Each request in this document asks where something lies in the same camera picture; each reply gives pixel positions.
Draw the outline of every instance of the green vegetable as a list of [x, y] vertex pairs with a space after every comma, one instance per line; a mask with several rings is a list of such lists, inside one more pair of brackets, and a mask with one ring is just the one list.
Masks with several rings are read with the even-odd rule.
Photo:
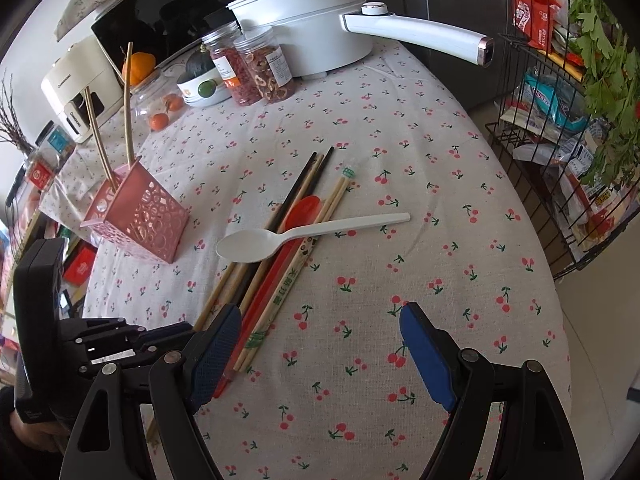
[[185, 63], [184, 65], [184, 71], [190, 74], [191, 78], [193, 79], [206, 74], [214, 67], [215, 65], [211, 60], [209, 51], [205, 50], [204, 52], [202, 52], [201, 50], [197, 50], [189, 56], [187, 63]]
[[629, 49], [628, 35], [602, 0], [569, 1], [569, 18], [582, 27], [575, 45], [586, 68], [582, 84], [587, 109], [613, 126], [584, 180], [592, 182], [601, 174], [607, 183], [632, 184], [640, 166], [638, 51]]

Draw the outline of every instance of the wooden chopstick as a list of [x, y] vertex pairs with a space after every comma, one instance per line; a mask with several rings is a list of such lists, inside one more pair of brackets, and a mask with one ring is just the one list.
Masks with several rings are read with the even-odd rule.
[[222, 273], [222, 276], [220, 276], [220, 281], [216, 285], [216, 288], [213, 289], [213, 292], [209, 295], [209, 299], [207, 300], [207, 303], [205, 303], [204, 308], [202, 309], [202, 312], [198, 316], [198, 319], [196, 320], [196, 322], [193, 324], [194, 332], [199, 332], [204, 328], [204, 324], [207, 321], [207, 317], [209, 317], [209, 313], [213, 309], [213, 306], [216, 303], [216, 300], [218, 299], [220, 292], [222, 292], [222, 289], [225, 288], [225, 283], [229, 279], [229, 277], [231, 276], [231, 273], [234, 271], [235, 268], [236, 268], [235, 262], [229, 262], [228, 266], [226, 266], [225, 271]]
[[[289, 191], [289, 194], [287, 195], [286, 199], [284, 200], [282, 205], [280, 207], [277, 207], [276, 211], [274, 211], [271, 214], [268, 222], [265, 225], [265, 229], [273, 231], [280, 225], [280, 223], [282, 222], [282, 219], [284, 218], [284, 215], [287, 213], [287, 208], [289, 208], [290, 204], [295, 199], [298, 193], [298, 189], [300, 188], [300, 186], [302, 186], [303, 182], [305, 181], [306, 174], [310, 171], [310, 168], [315, 163], [316, 155], [317, 155], [316, 152], [313, 152], [311, 154], [311, 156], [309, 157], [309, 160], [305, 164], [305, 167], [302, 169], [300, 176], [296, 179], [295, 183], [293, 184], [293, 187]], [[246, 264], [243, 264], [243, 265], [245, 266], [242, 269], [240, 269], [239, 272], [241, 273], [241, 275], [244, 276], [246, 272]], [[209, 318], [209, 314], [211, 313], [216, 303], [216, 300], [218, 299], [219, 295], [222, 293], [222, 290], [225, 287], [225, 283], [228, 281], [229, 277], [231, 277], [231, 274], [234, 272], [235, 268], [236, 268], [235, 262], [230, 262], [228, 264], [226, 271], [220, 277], [220, 281], [216, 285], [216, 288], [214, 288], [213, 292], [210, 294], [209, 299], [207, 300], [207, 303], [205, 304], [204, 308], [202, 309], [202, 312], [200, 313], [200, 315], [198, 316], [198, 319], [196, 320], [196, 323], [194, 323], [193, 325], [194, 330], [199, 331], [205, 327], [207, 319]], [[239, 285], [240, 285], [239, 280], [233, 280], [229, 289], [235, 290], [236, 288], [238, 288]], [[223, 299], [226, 300], [229, 297], [230, 297], [230, 294], [227, 293]]]
[[333, 146], [327, 150], [326, 155], [322, 159], [322, 163], [318, 167], [318, 170], [314, 173], [314, 177], [311, 179], [309, 186], [306, 188], [305, 196], [313, 195], [314, 191], [316, 190], [316, 187], [318, 186], [318, 182], [320, 182], [320, 179], [322, 178], [322, 174], [324, 173], [324, 170], [326, 169], [327, 165], [329, 164], [329, 161], [331, 160], [331, 156], [334, 154], [334, 151], [335, 150]]
[[[305, 182], [308, 183], [310, 181], [309, 176], [313, 176], [314, 173], [312, 171], [312, 168], [317, 169], [322, 162], [322, 156], [316, 158], [316, 155], [318, 155], [317, 152], [313, 152], [311, 154], [311, 156], [309, 157], [309, 160], [305, 164], [305, 167], [302, 169], [302, 172], [300, 173], [295, 183], [291, 187], [291, 190], [289, 191], [286, 199], [272, 213], [271, 217], [269, 218], [269, 221], [265, 225], [265, 229], [268, 229], [269, 231], [274, 231], [277, 227], [279, 227], [281, 223], [283, 223], [284, 217], [286, 216], [286, 214], [289, 213], [291, 207], [295, 202], [295, 199], [299, 194], [298, 192], [300, 191], [302, 186], [305, 185]], [[235, 296], [235, 294], [238, 292], [238, 288], [242, 286], [241, 284], [243, 280], [246, 280], [246, 277], [249, 275], [249, 273], [247, 272], [248, 268], [249, 268], [248, 264], [241, 264], [240, 266], [237, 266], [235, 262], [230, 262], [228, 264], [225, 272], [220, 277], [220, 281], [218, 282], [218, 284], [210, 294], [209, 299], [207, 300], [207, 303], [205, 304], [204, 308], [202, 309], [202, 312], [200, 313], [200, 315], [198, 316], [198, 319], [193, 325], [193, 329], [195, 331], [199, 332], [200, 330], [203, 330], [205, 328], [207, 320], [209, 319], [209, 315], [213, 310], [213, 307], [215, 306], [218, 297], [222, 294], [223, 289], [225, 288], [226, 282], [228, 281], [229, 277], [231, 277], [231, 275], [234, 273], [234, 270], [236, 271], [235, 277], [230, 283], [229, 287], [226, 290], [224, 290], [224, 294], [222, 295], [222, 298], [220, 301], [221, 304], [228, 303]], [[148, 442], [156, 442], [158, 440], [158, 423], [156, 422], [155, 418], [151, 419], [151, 422], [146, 430], [146, 440]]]
[[[331, 218], [331, 215], [335, 211], [336, 207], [338, 207], [338, 204], [342, 199], [344, 192], [347, 189], [348, 183], [349, 181], [345, 177], [340, 177], [340, 179], [338, 179], [338, 182], [335, 184], [334, 190], [332, 191], [329, 198], [324, 202], [324, 205], [322, 206], [321, 211], [318, 213], [318, 216], [316, 217], [314, 224], [317, 224], [318, 222], [327, 221], [329, 218]], [[302, 267], [306, 259], [309, 257], [309, 255], [313, 251], [315, 243], [316, 243], [316, 238], [309, 237], [305, 239], [305, 241], [303, 242], [303, 246], [305, 247], [303, 248], [301, 246], [301, 248], [298, 250], [296, 255], [293, 257], [293, 260], [289, 264], [289, 267], [287, 267], [287, 270], [284, 273], [282, 279], [280, 280], [280, 283], [276, 287], [267, 307], [264, 309], [264, 312], [260, 316], [260, 319], [255, 324], [255, 329], [252, 331], [252, 336], [255, 334], [255, 336], [258, 336], [258, 338], [260, 338], [260, 335], [263, 332], [265, 332], [265, 330], [269, 327], [269, 325], [271, 325], [271, 323], [275, 319], [280, 309], [280, 306], [284, 303], [287, 297], [287, 294], [291, 290], [293, 283], [295, 282], [295, 279], [299, 275], [300, 270], [302, 270]], [[285, 285], [284, 283], [285, 280], [291, 281], [290, 285], [288, 286]], [[238, 356], [238, 360], [234, 365], [234, 370], [235, 371], [246, 370], [248, 366], [251, 364], [251, 362], [253, 361], [254, 356], [257, 354], [258, 348], [260, 347], [261, 344], [262, 344], [262, 341], [260, 340], [259, 345], [257, 347], [250, 348], [250, 349], [249, 348], [242, 349], [242, 352]]]
[[102, 142], [102, 136], [100, 135], [100, 128], [98, 127], [98, 119], [95, 117], [94, 102], [91, 100], [91, 89], [88, 86], [84, 87], [84, 102], [86, 104], [86, 112], [89, 116], [89, 124], [91, 130], [94, 133], [95, 145], [98, 147], [98, 155], [100, 156], [100, 162], [104, 174], [109, 181], [111, 190], [115, 193], [118, 189], [118, 183], [116, 181], [115, 174], [109, 164], [109, 158], [107, 157], [107, 151], [104, 149], [104, 143]]
[[127, 147], [127, 162], [129, 167], [136, 161], [133, 151], [133, 131], [131, 129], [131, 56], [133, 54], [133, 42], [127, 45], [127, 69], [124, 76], [124, 141]]
[[[324, 155], [322, 153], [316, 157], [316, 161], [314, 162], [314, 164], [311, 167], [311, 169], [309, 170], [309, 172], [306, 174], [306, 177], [305, 177], [302, 185], [300, 186], [300, 189], [298, 190], [298, 193], [296, 194], [296, 197], [293, 199], [293, 202], [291, 203], [291, 207], [287, 211], [287, 215], [289, 214], [291, 209], [293, 209], [293, 206], [295, 206], [298, 202], [300, 202], [302, 197], [305, 196], [306, 190], [308, 189], [309, 184], [313, 180], [314, 175], [318, 171], [318, 168], [320, 167], [323, 159], [324, 159]], [[282, 219], [282, 221], [280, 222], [280, 225], [278, 226], [277, 233], [281, 233], [281, 232], [284, 231], [284, 224], [287, 221], [287, 215], [285, 215], [284, 218]]]
[[[300, 199], [302, 199], [302, 197], [308, 196], [308, 190], [312, 182], [314, 180], [316, 181], [316, 183], [318, 182], [319, 172], [322, 171], [325, 160], [326, 160], [326, 156], [323, 156], [322, 154], [318, 156], [318, 158], [316, 159], [316, 162], [314, 163], [313, 167], [309, 171], [307, 178], [302, 183], [302, 186], [300, 187], [300, 190], [298, 191], [298, 194], [296, 195], [296, 198], [294, 199], [293, 204], [291, 205], [291, 208], [289, 209], [289, 211], [295, 207], [295, 205], [300, 201]], [[278, 227], [278, 231], [277, 231], [278, 233], [284, 232], [286, 219], [287, 218], [285, 217], [280, 223], [280, 226]], [[251, 305], [252, 299], [254, 298], [256, 291], [260, 287], [260, 284], [262, 283], [262, 279], [264, 278], [264, 275], [267, 273], [267, 270], [270, 268], [270, 265], [272, 262], [273, 262], [273, 258], [268, 258], [267, 260], [261, 261], [260, 265], [254, 272], [251, 283], [248, 285], [248, 287], [244, 291], [244, 294], [242, 295], [242, 301], [240, 303], [240, 312], [242, 313], [243, 316], [246, 313], [249, 306]]]

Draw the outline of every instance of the white bowl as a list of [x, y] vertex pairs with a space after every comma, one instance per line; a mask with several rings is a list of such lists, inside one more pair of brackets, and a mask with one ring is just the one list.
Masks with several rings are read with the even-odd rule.
[[213, 81], [214, 86], [219, 86], [222, 83], [222, 78], [220, 77], [220, 73], [217, 68], [212, 68], [208, 72], [202, 74], [201, 76], [195, 77], [185, 83], [178, 83], [178, 88], [182, 92], [182, 96], [185, 100], [187, 99], [195, 99], [195, 98], [210, 98], [212, 96], [204, 96], [201, 94], [202, 89], [201, 85], [207, 81]]
[[207, 106], [212, 106], [212, 105], [221, 103], [222, 101], [225, 101], [230, 97], [231, 97], [231, 92], [228, 90], [228, 88], [224, 84], [222, 84], [216, 87], [216, 91], [211, 97], [195, 98], [192, 96], [191, 98], [185, 98], [184, 102], [194, 108], [206, 108]]

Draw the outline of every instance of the green pumpkin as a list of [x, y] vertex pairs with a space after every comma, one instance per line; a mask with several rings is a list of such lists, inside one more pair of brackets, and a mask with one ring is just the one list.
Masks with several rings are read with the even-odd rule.
[[184, 71], [191, 75], [191, 79], [206, 74], [209, 70], [215, 68], [209, 51], [204, 52], [196, 51], [189, 56], [187, 63], [184, 66]]

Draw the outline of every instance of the pink plastic basket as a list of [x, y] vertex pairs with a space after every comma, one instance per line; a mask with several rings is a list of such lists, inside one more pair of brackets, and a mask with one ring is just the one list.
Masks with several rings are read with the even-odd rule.
[[172, 263], [189, 214], [158, 184], [137, 158], [131, 169], [115, 170], [120, 185], [113, 193], [105, 180], [80, 227], [127, 253], [147, 261]]

